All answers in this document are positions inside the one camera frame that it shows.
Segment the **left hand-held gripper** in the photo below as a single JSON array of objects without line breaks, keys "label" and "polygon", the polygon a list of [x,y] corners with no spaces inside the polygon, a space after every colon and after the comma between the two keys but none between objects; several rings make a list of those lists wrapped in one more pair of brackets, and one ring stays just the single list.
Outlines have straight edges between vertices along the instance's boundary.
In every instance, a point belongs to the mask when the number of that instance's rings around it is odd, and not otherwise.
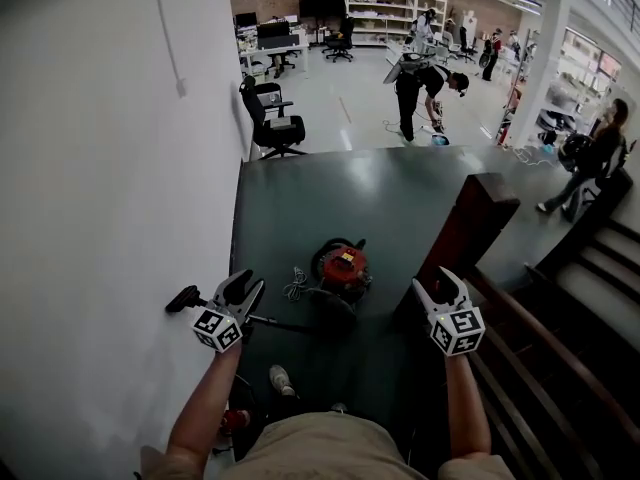
[{"label": "left hand-held gripper", "polygon": [[252,276],[251,269],[238,271],[218,285],[213,299],[199,298],[194,303],[192,331],[202,344],[217,353],[246,342],[252,333],[249,319],[265,291],[263,279],[248,285]]}]

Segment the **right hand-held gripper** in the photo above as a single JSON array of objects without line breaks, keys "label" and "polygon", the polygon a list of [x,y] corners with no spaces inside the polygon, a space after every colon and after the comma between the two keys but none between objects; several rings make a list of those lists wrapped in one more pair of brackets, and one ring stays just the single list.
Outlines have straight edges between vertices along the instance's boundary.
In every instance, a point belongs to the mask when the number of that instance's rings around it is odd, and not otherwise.
[{"label": "right hand-held gripper", "polygon": [[412,288],[430,324],[429,335],[446,356],[475,351],[485,334],[480,309],[474,306],[467,285],[452,271],[440,266],[437,304],[417,278]]}]

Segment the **metal vacuum tube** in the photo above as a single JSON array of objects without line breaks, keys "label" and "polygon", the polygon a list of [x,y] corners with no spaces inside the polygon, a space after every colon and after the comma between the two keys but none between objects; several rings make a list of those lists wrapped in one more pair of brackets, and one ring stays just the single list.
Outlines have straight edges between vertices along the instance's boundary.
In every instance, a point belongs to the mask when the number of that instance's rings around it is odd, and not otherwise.
[{"label": "metal vacuum tube", "polygon": [[275,320],[273,318],[255,316],[253,312],[249,321],[246,324],[239,324],[237,321],[238,309],[215,308],[213,306],[213,299],[206,302],[207,304],[205,306],[195,307],[195,308],[201,309],[201,313],[194,321],[194,325],[199,329],[206,330],[207,332],[212,332],[215,328],[217,328],[223,322],[227,322],[227,323],[234,322],[239,327],[242,327],[244,325],[254,324],[254,323],[262,323],[265,325],[275,323]]}]

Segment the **person's left forearm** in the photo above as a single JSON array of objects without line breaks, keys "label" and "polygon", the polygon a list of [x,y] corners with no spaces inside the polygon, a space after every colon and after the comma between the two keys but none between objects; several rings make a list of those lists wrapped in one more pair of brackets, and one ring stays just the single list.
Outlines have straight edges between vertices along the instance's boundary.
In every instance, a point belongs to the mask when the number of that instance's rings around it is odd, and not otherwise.
[{"label": "person's left forearm", "polygon": [[202,475],[216,442],[242,352],[242,342],[215,355],[180,412],[166,454],[186,461]]}]

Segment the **person's right forearm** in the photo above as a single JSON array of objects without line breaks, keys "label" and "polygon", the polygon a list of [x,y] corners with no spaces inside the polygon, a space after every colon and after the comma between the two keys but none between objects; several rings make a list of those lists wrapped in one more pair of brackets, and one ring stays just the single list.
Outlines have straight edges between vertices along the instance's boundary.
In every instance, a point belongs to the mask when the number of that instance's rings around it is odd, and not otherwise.
[{"label": "person's right forearm", "polygon": [[491,432],[479,388],[466,355],[445,358],[448,424],[453,458],[491,454]]}]

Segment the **red vacuum cleaner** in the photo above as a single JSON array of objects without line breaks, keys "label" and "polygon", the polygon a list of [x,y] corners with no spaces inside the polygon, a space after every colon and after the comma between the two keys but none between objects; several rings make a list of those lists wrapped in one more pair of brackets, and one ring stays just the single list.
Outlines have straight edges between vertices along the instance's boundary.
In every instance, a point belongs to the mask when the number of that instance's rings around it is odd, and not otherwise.
[{"label": "red vacuum cleaner", "polygon": [[365,245],[365,239],[353,243],[340,237],[325,242],[311,259],[311,272],[319,287],[347,304],[356,304],[372,282]]}]

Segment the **person's left shoe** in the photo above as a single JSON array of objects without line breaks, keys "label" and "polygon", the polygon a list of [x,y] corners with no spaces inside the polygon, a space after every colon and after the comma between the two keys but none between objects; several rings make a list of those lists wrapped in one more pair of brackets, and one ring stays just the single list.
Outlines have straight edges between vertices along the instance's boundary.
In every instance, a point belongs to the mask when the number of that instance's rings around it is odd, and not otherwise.
[{"label": "person's left shoe", "polygon": [[273,389],[280,396],[296,397],[297,393],[291,383],[287,371],[280,365],[272,365],[269,368],[269,380]]}]

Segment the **dark wooden stair railing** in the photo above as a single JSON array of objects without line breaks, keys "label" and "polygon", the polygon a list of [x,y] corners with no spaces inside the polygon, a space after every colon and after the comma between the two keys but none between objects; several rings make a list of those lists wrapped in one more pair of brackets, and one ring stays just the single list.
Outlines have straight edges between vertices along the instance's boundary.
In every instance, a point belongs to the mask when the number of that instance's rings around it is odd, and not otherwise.
[{"label": "dark wooden stair railing", "polygon": [[640,353],[539,272],[509,293],[479,269],[471,356],[498,451],[521,480],[640,480]]}]

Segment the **small red device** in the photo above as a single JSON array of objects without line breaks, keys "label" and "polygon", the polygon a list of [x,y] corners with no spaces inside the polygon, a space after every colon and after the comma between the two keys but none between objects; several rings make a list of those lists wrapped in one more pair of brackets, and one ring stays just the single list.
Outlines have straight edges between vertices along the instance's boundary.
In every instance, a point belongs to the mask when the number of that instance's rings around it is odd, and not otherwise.
[{"label": "small red device", "polygon": [[248,428],[251,424],[252,413],[246,409],[227,409],[222,417],[219,433],[225,437],[232,437],[236,433]]}]

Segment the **black office chair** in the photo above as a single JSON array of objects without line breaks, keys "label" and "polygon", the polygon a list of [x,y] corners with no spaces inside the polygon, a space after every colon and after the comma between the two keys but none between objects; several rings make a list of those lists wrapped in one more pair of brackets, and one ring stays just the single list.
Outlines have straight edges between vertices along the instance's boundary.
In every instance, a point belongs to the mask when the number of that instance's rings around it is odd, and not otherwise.
[{"label": "black office chair", "polygon": [[476,50],[468,43],[467,29],[464,26],[461,26],[458,30],[458,35],[459,41],[456,41],[450,32],[442,32],[441,44],[447,50],[447,58],[463,59],[465,62],[474,62]]},{"label": "black office chair", "polygon": [[354,56],[350,53],[353,48],[352,35],[354,31],[354,19],[345,14],[340,22],[339,30],[325,39],[325,48],[322,54],[326,60],[335,63],[339,58],[352,62]]},{"label": "black office chair", "polygon": [[239,93],[252,120],[253,143],[268,149],[264,159],[305,155],[305,152],[295,149],[306,138],[304,121],[301,116],[285,114],[285,109],[293,102],[283,99],[279,84],[258,83],[253,76],[247,75]]}]

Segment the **grey stair steps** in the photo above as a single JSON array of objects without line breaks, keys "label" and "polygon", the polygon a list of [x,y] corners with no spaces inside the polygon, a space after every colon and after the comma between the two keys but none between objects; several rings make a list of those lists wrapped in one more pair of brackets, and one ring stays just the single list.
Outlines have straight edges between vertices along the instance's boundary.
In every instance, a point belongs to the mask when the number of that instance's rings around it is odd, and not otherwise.
[{"label": "grey stair steps", "polygon": [[627,341],[640,340],[640,232],[607,219],[556,280]]}]

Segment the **person's tan shirt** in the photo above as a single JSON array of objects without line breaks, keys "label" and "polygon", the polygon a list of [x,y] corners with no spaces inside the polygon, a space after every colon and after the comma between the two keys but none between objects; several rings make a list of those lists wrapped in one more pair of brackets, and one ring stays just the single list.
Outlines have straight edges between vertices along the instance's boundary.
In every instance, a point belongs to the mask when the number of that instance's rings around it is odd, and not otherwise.
[{"label": "person's tan shirt", "polygon": [[[203,480],[186,459],[145,446],[143,480]],[[218,480],[429,480],[406,464],[390,434],[369,420],[306,413],[268,425],[244,459]],[[515,480],[499,455],[453,459],[437,480]]]}]

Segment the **white office desk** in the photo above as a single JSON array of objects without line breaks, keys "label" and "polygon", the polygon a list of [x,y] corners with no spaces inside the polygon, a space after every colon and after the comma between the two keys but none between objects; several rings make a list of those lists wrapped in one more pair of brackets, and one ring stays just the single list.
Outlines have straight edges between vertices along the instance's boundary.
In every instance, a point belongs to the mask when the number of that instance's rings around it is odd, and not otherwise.
[{"label": "white office desk", "polygon": [[304,41],[300,45],[290,45],[284,47],[276,47],[276,48],[268,48],[268,49],[260,49],[253,51],[240,51],[238,56],[240,59],[247,60],[247,69],[250,75],[253,74],[252,62],[255,57],[263,57],[269,55],[280,55],[284,54],[287,51],[300,51],[302,53],[302,71],[305,73],[306,77],[309,77],[309,50],[310,44],[306,40],[306,37],[303,37]]}]

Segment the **white storage shelf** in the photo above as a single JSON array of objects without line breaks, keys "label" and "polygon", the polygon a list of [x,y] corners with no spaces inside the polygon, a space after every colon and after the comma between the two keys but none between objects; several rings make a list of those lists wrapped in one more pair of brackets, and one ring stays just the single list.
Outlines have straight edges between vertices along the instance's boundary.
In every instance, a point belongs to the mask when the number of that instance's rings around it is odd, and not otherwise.
[{"label": "white storage shelf", "polygon": [[436,41],[442,39],[448,0],[344,0],[346,14],[354,20],[355,47],[385,47],[402,44],[412,24],[429,9],[435,11],[431,29]]}]

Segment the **black television screen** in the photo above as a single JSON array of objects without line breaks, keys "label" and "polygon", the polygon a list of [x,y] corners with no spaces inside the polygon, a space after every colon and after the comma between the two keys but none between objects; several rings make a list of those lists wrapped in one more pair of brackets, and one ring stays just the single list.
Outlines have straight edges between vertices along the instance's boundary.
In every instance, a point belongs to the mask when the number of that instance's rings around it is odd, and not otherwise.
[{"label": "black television screen", "polygon": [[298,0],[301,18],[341,18],[346,13],[345,0]]}]

